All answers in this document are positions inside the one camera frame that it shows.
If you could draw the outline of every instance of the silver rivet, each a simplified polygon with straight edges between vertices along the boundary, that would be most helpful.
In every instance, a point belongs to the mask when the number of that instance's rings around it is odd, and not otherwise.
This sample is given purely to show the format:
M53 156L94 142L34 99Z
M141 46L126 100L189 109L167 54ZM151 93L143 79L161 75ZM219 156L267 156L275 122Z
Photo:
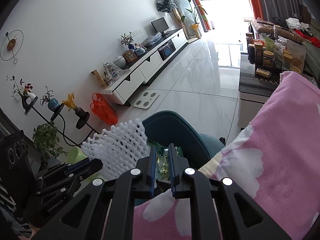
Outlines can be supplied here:
M100 186L103 183L102 179L94 179L92 184L95 186Z
M140 171L139 169L132 169L132 170L130 171L130 173L131 173L132 175L139 175L139 174L141 173L141 171Z
M223 183L224 185L230 186L230 185L232 184L232 179L230 179L230 178L224 178L224 179L222 180L222 183Z
M193 175L196 173L196 171L193 168L186 168L184 172L188 175Z

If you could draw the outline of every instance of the tv stand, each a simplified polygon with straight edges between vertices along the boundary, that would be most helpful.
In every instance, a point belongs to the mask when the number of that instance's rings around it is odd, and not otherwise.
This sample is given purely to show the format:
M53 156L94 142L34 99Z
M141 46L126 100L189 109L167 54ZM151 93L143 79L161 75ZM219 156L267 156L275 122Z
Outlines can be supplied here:
M172 40L176 50L162 60L158 49ZM162 70L187 46L183 29L168 31L154 45L147 47L147 52L128 63L124 74L111 86L100 90L100 93L111 102L124 105L133 92L141 85L150 85Z

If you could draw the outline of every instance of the marble tile floor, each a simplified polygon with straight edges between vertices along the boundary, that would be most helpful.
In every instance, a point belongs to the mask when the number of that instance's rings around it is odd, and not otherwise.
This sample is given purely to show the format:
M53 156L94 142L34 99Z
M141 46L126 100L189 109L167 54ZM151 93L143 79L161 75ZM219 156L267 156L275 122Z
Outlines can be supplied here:
M171 110L180 114L199 133L231 143L240 132L239 107L240 51L238 41L214 43L215 32L189 44L148 87L141 85L129 98L133 104L145 90L159 93L148 109L112 104L120 122L142 120Z

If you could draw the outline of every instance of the red plastic bag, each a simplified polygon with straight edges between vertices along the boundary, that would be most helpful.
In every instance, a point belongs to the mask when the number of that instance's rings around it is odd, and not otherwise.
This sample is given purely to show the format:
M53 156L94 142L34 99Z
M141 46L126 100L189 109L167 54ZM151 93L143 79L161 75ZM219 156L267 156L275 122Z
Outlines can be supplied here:
M113 108L109 105L102 94L94 93L92 95L93 103L90 104L90 108L94 114L96 114L101 120L109 125L114 125L118 122L118 116Z

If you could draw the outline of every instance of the drawer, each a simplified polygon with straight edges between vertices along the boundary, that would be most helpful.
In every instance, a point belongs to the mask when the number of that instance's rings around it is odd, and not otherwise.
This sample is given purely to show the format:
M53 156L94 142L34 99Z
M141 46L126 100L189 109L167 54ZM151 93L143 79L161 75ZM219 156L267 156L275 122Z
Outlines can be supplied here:
M187 39L186 39L186 36L184 35L184 32L180 32L177 36L173 37L171 40L174 46L176 47L176 49L178 49L178 47L180 47L180 45Z
M160 54L156 51L139 66L139 69L144 77L147 78L161 63Z
M116 91L123 98L124 101L132 95L132 93L145 80L139 68L136 68L125 80L116 88Z

